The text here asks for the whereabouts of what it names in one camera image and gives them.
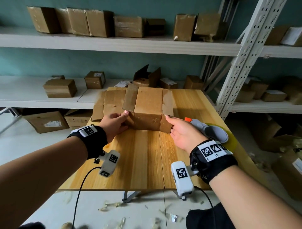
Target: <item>person's right hand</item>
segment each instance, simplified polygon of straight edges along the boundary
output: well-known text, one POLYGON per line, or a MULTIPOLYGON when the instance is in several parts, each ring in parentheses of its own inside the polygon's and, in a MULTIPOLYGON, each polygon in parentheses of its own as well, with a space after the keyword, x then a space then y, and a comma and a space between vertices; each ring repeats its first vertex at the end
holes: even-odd
POLYGON ((199 130, 197 130, 191 123, 179 118, 171 118, 166 115, 166 120, 171 123, 171 137, 176 146, 186 151, 188 154, 205 140, 208 140, 199 130))

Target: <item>forearm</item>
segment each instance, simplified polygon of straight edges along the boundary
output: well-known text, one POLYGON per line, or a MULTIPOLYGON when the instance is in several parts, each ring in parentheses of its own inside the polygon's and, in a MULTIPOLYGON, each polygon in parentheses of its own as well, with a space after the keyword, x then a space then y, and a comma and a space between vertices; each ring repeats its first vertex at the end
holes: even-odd
POLYGON ((297 212, 238 166, 219 173, 210 186, 236 228, 301 228, 297 212))
POLYGON ((87 159, 85 144, 70 137, 0 166, 0 224, 17 228, 87 159))

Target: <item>hand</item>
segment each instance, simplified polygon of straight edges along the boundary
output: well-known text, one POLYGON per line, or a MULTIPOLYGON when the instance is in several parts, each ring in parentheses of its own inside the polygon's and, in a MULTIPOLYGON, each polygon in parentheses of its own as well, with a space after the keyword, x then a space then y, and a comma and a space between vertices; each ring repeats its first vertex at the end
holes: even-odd
POLYGON ((107 135, 107 142, 110 143, 117 134, 122 133, 128 126, 122 125, 129 116, 129 111, 124 111, 122 114, 113 113, 105 115, 99 126, 103 128, 107 135))
POLYGON ((173 126, 171 130, 171 137, 176 146, 186 151, 188 154, 205 140, 208 140, 199 130, 197 130, 191 123, 179 118, 171 118, 166 115, 166 120, 173 126))

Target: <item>person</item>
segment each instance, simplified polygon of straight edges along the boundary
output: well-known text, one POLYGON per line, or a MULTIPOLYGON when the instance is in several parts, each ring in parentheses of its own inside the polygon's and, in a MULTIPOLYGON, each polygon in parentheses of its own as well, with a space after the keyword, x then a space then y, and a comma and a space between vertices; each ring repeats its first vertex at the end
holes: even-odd
MULTIPOLYGON (((105 116, 99 123, 104 131, 98 147, 113 140, 128 127, 129 113, 105 116)), ((173 125, 171 137, 188 154, 208 139, 190 123, 166 116, 173 125)), ((16 229, 32 215, 84 162, 89 146, 77 136, 34 151, 0 166, 1 228, 16 229)), ((235 228, 302 228, 302 217, 280 198, 260 185, 237 165, 211 179, 209 185, 221 201, 235 228)))

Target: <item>black wristband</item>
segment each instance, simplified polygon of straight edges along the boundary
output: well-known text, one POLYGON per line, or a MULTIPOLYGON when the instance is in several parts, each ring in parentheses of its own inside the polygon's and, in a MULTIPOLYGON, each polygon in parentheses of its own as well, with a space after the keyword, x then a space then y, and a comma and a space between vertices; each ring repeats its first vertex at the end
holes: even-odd
POLYGON ((192 152, 190 153, 190 164, 192 165, 192 170, 197 169, 199 171, 198 176, 201 177, 201 179, 205 183, 209 183, 215 176, 217 176, 220 172, 225 170, 226 168, 233 166, 233 165, 238 165, 237 160, 235 157, 232 155, 230 151, 228 151, 222 144, 220 144, 217 141, 213 141, 214 147, 217 148, 217 153, 213 148, 210 149, 208 145, 210 145, 210 142, 213 140, 206 140, 202 143, 200 143, 198 146, 203 145, 205 143, 207 144, 206 148, 209 148, 209 153, 205 154, 204 151, 200 150, 198 146, 196 146, 192 152), (216 154, 217 158, 212 159, 210 161, 207 161, 209 155, 216 154))
POLYGON ((108 144, 105 131, 100 126, 87 126, 71 132, 67 137, 76 136, 81 139, 87 149, 88 158, 97 158, 103 153, 103 147, 108 144))

